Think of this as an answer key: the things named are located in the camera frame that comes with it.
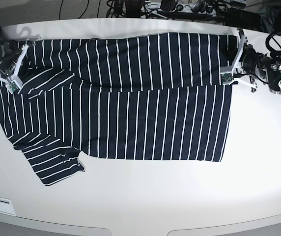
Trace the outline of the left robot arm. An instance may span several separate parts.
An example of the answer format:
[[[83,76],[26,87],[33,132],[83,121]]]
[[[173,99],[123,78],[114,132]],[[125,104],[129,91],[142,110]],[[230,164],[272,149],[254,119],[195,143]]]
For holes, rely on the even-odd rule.
[[[237,30],[240,36],[238,51],[234,54],[231,65],[220,68],[221,84],[241,83],[250,87],[252,92],[256,92],[258,80],[267,85],[271,93],[281,95],[281,48],[275,50],[270,45],[270,41],[276,35],[281,35],[281,30],[269,34],[265,40],[269,55],[257,52],[251,44],[248,44],[243,29]]]

